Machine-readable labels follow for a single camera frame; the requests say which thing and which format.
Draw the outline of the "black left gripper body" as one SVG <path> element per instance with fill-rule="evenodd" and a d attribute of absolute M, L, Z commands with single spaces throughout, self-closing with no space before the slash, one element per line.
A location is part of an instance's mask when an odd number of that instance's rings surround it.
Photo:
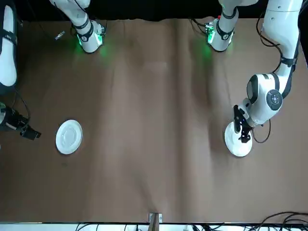
<path fill-rule="evenodd" d="M 244 121 L 244 111 L 239 108 L 238 105 L 233 107 L 233 123 L 234 123 L 234 131 L 235 133 L 239 133 L 242 128 L 242 123 Z"/>

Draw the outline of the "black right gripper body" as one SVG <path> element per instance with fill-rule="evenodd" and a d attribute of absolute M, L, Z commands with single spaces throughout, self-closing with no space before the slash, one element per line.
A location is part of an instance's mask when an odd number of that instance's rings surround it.
<path fill-rule="evenodd" d="M 2 108 L 2 131 L 26 131 L 29 128 L 28 118 L 10 107 Z"/>

